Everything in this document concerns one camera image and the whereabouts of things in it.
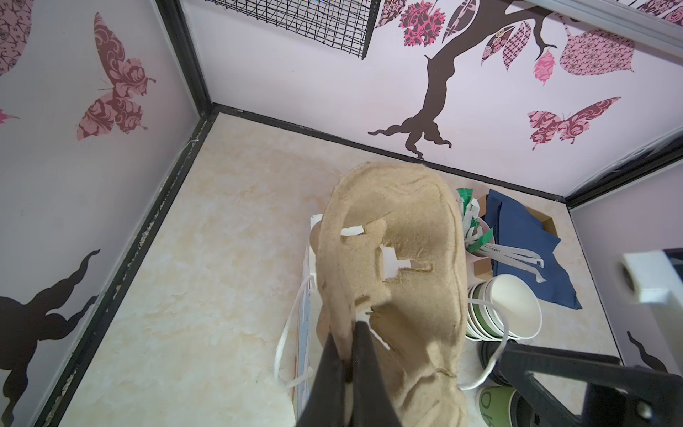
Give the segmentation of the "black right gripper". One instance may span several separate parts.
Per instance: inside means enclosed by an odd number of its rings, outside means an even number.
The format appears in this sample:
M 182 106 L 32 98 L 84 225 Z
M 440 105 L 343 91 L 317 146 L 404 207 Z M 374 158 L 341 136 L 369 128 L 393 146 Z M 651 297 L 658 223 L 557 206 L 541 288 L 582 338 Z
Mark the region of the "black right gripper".
M 511 343 L 496 361 L 543 426 L 681 426 L 682 378 L 629 368 L 612 356 Z M 537 375 L 586 384 L 575 415 Z

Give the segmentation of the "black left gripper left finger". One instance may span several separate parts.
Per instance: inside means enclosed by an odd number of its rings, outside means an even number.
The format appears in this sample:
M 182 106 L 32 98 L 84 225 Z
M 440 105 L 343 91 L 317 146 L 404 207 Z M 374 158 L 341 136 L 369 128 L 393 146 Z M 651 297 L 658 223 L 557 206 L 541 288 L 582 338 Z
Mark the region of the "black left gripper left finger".
M 329 336 L 325 341 L 311 395 L 295 426 L 346 426 L 349 423 L 346 380 L 346 365 L 338 354 L 334 338 Z

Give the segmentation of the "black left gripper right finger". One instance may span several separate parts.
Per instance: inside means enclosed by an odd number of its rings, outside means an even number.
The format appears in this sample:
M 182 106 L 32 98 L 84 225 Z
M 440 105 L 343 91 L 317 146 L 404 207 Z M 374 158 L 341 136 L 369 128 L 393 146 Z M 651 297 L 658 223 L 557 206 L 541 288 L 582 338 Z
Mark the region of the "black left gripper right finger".
M 355 325 L 352 345 L 352 426 L 401 426 L 382 380 L 373 335 L 366 322 Z

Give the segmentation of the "white green paper cup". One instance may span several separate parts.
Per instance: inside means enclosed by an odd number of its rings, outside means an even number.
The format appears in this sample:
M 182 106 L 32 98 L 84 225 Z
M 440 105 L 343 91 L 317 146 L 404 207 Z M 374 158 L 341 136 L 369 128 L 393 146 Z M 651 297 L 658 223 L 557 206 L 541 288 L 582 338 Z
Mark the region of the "white green paper cup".
M 476 404 L 480 417 L 487 427 L 512 427 L 513 400 L 517 395 L 513 387 L 484 387 L 477 391 Z

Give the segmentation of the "single cardboard cup carrier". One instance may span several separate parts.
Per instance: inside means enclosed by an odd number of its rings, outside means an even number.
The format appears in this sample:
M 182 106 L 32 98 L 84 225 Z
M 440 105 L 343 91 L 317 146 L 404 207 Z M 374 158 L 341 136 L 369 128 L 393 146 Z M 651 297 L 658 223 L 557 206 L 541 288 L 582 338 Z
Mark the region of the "single cardboard cup carrier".
M 464 426 L 464 227 L 452 190 L 421 165 L 365 163 L 336 185 L 315 247 L 318 335 L 343 360 L 367 313 L 391 404 L 405 426 Z

